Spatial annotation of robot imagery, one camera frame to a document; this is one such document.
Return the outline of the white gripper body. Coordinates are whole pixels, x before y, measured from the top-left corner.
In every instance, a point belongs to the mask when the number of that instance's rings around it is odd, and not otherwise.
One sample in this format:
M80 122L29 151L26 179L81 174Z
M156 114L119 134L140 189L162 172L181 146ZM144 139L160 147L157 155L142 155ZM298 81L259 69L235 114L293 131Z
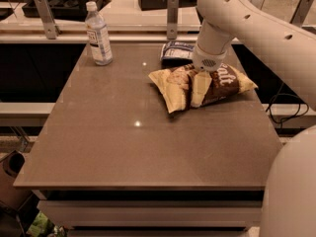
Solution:
M192 56L193 65L195 68L213 72L220 67L225 56L226 51L220 54L209 54L196 44Z

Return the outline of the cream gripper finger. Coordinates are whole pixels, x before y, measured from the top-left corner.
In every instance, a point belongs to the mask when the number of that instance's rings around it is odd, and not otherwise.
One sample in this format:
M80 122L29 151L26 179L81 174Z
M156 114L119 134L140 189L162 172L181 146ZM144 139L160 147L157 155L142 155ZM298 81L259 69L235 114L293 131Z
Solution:
M198 108L208 91L212 78L208 71L200 71L193 79L191 106Z

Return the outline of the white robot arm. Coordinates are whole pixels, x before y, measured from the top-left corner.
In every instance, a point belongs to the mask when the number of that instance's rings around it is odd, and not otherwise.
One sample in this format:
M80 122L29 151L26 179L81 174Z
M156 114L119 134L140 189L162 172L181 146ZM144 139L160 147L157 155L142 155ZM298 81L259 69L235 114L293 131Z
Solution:
M194 65L217 69L233 39L247 46L310 108L316 107L316 37L259 9L260 0L197 0ZM270 168L260 237L316 237L316 126L288 141Z

